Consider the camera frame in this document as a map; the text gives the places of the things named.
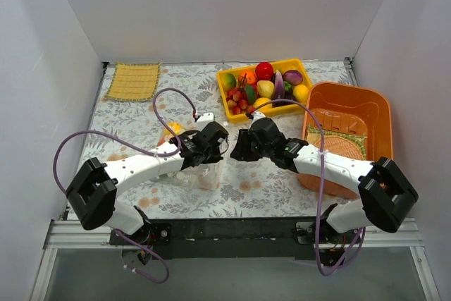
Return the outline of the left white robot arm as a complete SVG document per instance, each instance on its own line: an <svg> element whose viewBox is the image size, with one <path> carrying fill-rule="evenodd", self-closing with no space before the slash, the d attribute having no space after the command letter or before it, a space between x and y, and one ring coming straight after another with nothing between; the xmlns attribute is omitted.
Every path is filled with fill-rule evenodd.
<svg viewBox="0 0 451 301"><path fill-rule="evenodd" d="M200 131L187 131L159 145L152 150L157 155L139 154L106 163L88 159L69 185L66 197L86 231L108 226L141 245L149 239L149 219L140 208L119 202L118 197L159 176L219 162L223 159L221 145L227 139L226 129L213 121Z"/></svg>

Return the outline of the fake red apple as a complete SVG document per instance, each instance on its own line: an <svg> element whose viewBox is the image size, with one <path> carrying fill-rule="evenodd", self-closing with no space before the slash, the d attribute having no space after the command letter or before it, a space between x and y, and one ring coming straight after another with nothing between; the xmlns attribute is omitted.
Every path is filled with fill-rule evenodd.
<svg viewBox="0 0 451 301"><path fill-rule="evenodd" d="M270 80L274 74L273 66L269 62L259 63L254 72L258 80Z"/></svg>

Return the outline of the fake purple onion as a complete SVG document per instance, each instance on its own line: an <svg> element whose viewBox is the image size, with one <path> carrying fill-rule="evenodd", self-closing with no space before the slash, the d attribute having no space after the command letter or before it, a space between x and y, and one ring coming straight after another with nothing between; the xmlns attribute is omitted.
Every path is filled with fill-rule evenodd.
<svg viewBox="0 0 451 301"><path fill-rule="evenodd" d="M298 70L287 70L283 74L284 81L293 86L301 85L303 82L303 75Z"/></svg>

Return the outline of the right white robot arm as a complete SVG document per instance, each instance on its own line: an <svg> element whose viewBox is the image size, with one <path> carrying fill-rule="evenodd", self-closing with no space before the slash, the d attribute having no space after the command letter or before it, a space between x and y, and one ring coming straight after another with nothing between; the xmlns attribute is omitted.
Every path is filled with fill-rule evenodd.
<svg viewBox="0 0 451 301"><path fill-rule="evenodd" d="M300 174L321 174L325 180L358 194L358 199L334 206L319 224L320 237L335 242L345 232L375 226L395 233L419 199L397 164L389 158L355 160L297 138L286 138L270 118L241 129L230 154L237 161L270 159L278 168Z"/></svg>

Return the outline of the fake purple eggplant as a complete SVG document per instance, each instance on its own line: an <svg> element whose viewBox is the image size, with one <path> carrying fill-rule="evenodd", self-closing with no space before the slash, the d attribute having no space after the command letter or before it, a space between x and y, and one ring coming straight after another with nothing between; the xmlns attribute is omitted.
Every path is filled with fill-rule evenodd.
<svg viewBox="0 0 451 301"><path fill-rule="evenodd" d="M273 99L283 99L285 97L285 85L281 72L275 73Z"/></svg>

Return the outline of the fake green yellow mango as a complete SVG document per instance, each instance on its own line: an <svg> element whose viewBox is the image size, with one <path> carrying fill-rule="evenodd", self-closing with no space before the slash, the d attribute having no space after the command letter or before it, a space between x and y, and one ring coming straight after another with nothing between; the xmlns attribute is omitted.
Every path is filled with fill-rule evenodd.
<svg viewBox="0 0 451 301"><path fill-rule="evenodd" d="M236 78L232 73L221 74L220 82L221 82L221 86L225 92L236 87L236 85L237 85Z"/></svg>

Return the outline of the fake yellow pear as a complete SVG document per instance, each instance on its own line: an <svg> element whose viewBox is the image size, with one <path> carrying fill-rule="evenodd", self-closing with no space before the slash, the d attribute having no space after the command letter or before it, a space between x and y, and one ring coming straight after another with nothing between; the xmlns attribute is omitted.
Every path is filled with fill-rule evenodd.
<svg viewBox="0 0 451 301"><path fill-rule="evenodd" d="M274 92L274 83L270 80L260 80L257 82L257 92L260 97L271 99Z"/></svg>

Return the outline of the clear dotted zip bag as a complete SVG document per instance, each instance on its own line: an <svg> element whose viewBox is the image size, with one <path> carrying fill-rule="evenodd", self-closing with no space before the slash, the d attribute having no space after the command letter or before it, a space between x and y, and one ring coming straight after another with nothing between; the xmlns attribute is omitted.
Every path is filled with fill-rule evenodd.
<svg viewBox="0 0 451 301"><path fill-rule="evenodd" d="M169 136L163 136L162 130L157 147L164 142L168 142L170 139L171 137ZM195 190L214 190L220 180L219 176L222 169L222 162L215 164L201 164L195 168L189 167L177 173L164 174L154 180L158 180L167 185L188 187Z"/></svg>

